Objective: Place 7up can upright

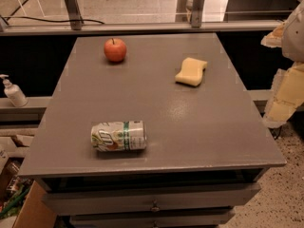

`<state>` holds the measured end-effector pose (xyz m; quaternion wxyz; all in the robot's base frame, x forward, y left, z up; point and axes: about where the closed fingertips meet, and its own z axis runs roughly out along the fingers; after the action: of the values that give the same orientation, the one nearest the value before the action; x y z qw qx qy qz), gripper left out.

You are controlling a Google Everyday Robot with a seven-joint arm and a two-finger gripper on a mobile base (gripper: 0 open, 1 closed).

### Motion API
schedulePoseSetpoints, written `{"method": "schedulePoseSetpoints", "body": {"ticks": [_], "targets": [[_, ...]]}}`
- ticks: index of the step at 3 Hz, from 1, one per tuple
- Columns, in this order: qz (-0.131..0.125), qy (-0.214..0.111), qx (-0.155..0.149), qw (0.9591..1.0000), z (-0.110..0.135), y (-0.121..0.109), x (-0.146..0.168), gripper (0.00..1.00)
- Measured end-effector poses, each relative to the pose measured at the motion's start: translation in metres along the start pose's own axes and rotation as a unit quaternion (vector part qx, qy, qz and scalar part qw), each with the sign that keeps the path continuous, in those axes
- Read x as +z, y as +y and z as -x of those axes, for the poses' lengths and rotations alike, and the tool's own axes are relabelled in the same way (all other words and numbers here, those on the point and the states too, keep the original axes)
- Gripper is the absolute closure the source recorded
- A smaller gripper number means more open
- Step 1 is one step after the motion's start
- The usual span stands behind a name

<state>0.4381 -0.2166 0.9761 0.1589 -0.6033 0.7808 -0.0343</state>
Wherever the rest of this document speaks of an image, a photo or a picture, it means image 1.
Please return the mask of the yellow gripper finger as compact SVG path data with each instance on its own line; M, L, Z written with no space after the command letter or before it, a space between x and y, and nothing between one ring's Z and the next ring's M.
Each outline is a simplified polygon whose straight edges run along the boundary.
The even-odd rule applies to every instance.
M260 43L267 48L281 48L285 26L286 22L282 22L273 31L265 35Z
M273 79L271 96L265 106L263 123L268 128L284 125L304 104L304 64L294 62L287 70L279 69Z

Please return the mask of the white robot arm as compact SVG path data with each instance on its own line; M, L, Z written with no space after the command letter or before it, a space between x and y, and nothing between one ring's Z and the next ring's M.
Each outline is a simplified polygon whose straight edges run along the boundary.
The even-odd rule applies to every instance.
M279 128L304 103L304 1L285 22L264 36L261 44L268 48L281 48L282 55L293 61L287 70L276 72L271 97L265 106L264 125Z

